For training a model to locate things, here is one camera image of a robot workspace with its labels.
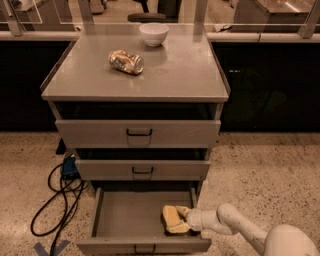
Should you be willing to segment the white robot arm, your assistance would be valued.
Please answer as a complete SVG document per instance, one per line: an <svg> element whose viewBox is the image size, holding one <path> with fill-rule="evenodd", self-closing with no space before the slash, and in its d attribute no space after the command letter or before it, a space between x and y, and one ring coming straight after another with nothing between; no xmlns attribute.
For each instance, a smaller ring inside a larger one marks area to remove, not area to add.
<svg viewBox="0 0 320 256"><path fill-rule="evenodd" d="M260 256L320 256L316 245L301 229L280 224L264 231L228 203L214 210L165 205L162 214L171 234L189 230L212 230L221 235L240 233Z"/></svg>

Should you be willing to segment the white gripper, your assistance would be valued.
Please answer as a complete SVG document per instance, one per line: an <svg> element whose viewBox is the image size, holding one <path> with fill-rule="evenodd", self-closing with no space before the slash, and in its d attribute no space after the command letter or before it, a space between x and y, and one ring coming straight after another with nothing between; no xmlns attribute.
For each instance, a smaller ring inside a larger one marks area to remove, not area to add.
<svg viewBox="0 0 320 256"><path fill-rule="evenodd" d="M187 233L190 229L193 231L202 231L202 210L198 208L190 209L185 206L177 206L176 210L178 215L186 219L177 223L170 223L167 225L166 230L171 234Z"/></svg>

